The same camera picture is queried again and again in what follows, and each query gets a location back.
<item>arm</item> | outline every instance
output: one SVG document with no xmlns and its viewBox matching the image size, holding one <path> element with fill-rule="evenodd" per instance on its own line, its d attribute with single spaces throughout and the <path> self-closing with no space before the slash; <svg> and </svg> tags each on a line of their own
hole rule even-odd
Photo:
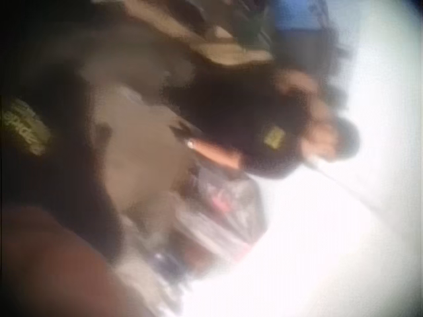
<svg viewBox="0 0 423 317">
<path fill-rule="evenodd" d="M 125 316 L 122 286 L 88 244 L 35 207 L 2 214 L 4 282 L 39 316 Z"/>
<path fill-rule="evenodd" d="M 234 170 L 239 170 L 241 168 L 242 154 L 238 151 L 228 151 L 213 143 L 195 138 L 189 139 L 187 145 L 198 154 L 201 154 L 219 165 Z"/>
</svg>

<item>fabric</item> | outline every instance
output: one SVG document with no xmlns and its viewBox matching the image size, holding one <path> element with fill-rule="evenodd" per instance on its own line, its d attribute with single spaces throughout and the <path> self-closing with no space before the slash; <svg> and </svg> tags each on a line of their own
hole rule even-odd
<svg viewBox="0 0 423 317">
<path fill-rule="evenodd" d="M 2 204 L 42 207 L 112 261 L 121 230 L 88 141 L 86 86 L 70 71 L 46 73 L 3 102 Z"/>
<path fill-rule="evenodd" d="M 327 18 L 325 1 L 270 0 L 276 30 L 320 30 Z"/>
<path fill-rule="evenodd" d="M 281 67 L 303 71 L 326 82 L 333 63 L 336 32 L 324 30 L 277 31 L 273 37 L 273 54 Z"/>
<path fill-rule="evenodd" d="M 266 65 L 208 74 L 169 98 L 206 139 L 242 152 L 247 172 L 279 177 L 299 162 L 308 112 L 301 96 L 280 96 L 271 79 Z"/>
</svg>

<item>black shirt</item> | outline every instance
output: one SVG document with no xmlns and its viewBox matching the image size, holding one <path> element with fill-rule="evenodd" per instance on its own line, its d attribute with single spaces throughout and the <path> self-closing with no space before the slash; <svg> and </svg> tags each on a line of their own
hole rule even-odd
<svg viewBox="0 0 423 317">
<path fill-rule="evenodd" d="M 277 93 L 271 65 L 208 73 L 190 87 L 170 90 L 169 98 L 210 141 L 242 152 L 247 172 L 281 177 L 301 160 L 305 99 Z"/>
</svg>

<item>hand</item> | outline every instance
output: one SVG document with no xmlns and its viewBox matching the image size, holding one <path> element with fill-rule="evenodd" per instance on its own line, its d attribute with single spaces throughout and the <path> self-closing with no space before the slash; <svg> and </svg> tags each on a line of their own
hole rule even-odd
<svg viewBox="0 0 423 317">
<path fill-rule="evenodd" d="M 309 98 L 310 115 L 313 120 L 320 122 L 330 122 L 333 120 L 332 110 L 319 97 L 313 95 Z"/>
<path fill-rule="evenodd" d="M 275 76 L 276 88 L 283 94 L 300 90 L 307 94 L 318 94 L 319 85 L 305 73 L 294 70 L 278 71 Z"/>
<path fill-rule="evenodd" d="M 330 124 L 313 123 L 300 139 L 300 151 L 305 160 L 318 156 L 326 160 L 336 157 L 338 134 Z"/>
</svg>

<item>dark hair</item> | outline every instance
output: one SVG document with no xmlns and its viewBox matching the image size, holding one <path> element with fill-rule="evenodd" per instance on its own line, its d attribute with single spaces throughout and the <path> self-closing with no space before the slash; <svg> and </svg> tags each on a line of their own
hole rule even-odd
<svg viewBox="0 0 423 317">
<path fill-rule="evenodd" d="M 344 118 L 335 121 L 339 135 L 338 159 L 348 159 L 360 149 L 360 134 L 357 127 Z"/>
</svg>

